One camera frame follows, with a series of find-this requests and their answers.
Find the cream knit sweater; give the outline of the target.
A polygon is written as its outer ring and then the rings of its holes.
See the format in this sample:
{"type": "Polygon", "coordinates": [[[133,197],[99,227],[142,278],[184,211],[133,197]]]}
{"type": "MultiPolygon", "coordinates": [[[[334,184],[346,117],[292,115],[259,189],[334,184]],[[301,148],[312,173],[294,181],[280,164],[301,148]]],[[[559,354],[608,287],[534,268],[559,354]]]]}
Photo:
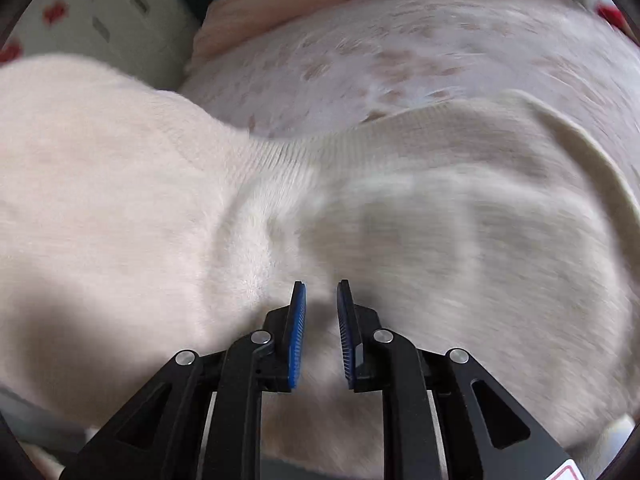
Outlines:
{"type": "Polygon", "coordinates": [[[639,206],[583,128],[522,92],[260,140],[66,55],[1,72],[1,382],[104,424],[175,352],[307,286],[302,384],[265,450],[382,474],[346,389],[335,287],[419,347],[472,353],[567,448],[639,406],[639,206]]]}

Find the pink floral bedspread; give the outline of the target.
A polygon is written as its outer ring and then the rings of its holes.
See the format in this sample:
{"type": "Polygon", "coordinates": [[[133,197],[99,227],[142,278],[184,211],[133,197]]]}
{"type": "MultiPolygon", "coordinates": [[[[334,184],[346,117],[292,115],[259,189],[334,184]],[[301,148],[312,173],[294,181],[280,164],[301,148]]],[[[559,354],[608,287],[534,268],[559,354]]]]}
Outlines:
{"type": "Polygon", "coordinates": [[[639,182],[639,50],[572,0],[354,0],[196,66],[182,94],[263,138],[520,90],[639,182]]]}

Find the white wardrobe with red stickers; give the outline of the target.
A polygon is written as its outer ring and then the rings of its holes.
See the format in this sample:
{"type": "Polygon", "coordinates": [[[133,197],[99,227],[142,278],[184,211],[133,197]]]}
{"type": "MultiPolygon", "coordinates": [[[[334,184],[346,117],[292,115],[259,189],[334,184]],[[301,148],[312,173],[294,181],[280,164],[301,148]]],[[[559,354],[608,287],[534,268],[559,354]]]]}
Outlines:
{"type": "Polygon", "coordinates": [[[46,53],[94,58],[152,87],[186,78],[198,22],[182,0],[30,0],[1,63],[46,53]]]}

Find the red cloth on sill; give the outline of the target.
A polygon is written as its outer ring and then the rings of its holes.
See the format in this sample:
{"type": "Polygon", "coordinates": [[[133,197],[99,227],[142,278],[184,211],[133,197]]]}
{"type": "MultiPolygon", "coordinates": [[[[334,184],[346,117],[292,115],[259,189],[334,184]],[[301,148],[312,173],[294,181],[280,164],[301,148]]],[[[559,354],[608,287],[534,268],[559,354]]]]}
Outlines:
{"type": "Polygon", "coordinates": [[[624,17],[624,14],[617,6],[614,6],[614,4],[598,3],[596,5],[596,12],[600,18],[603,18],[614,28],[617,28],[627,36],[632,35],[632,31],[624,17]]]}

